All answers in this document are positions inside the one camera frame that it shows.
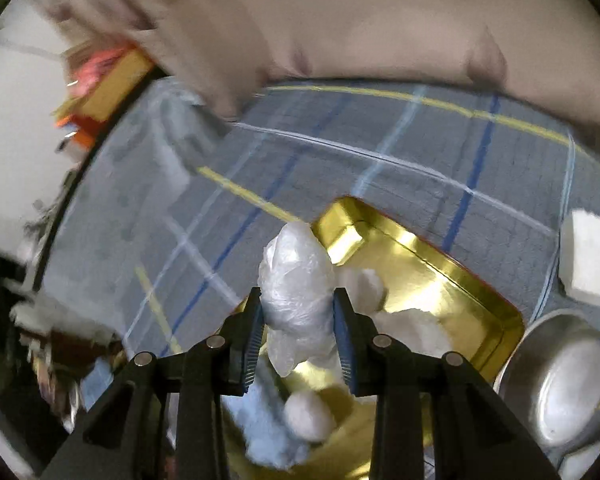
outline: clear plastic bag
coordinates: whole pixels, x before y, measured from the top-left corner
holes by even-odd
[[[286,224],[267,244],[258,286],[269,327],[269,359],[281,377],[334,349],[333,264],[304,222]]]

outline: white foam block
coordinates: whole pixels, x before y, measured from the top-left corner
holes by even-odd
[[[600,306],[600,216],[575,209],[565,218],[558,276],[567,296]]]

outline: cotton ball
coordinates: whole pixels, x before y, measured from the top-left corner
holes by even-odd
[[[336,286],[347,289],[353,310],[371,316],[380,309],[384,298],[384,283],[373,269],[336,267]]]
[[[286,400],[285,420],[296,436],[308,442],[323,442],[336,427],[327,405],[311,390],[296,392]]]
[[[409,308],[399,312],[376,312],[372,319],[379,333],[390,335],[412,352],[442,357],[450,352],[451,342],[438,319],[429,312]]]

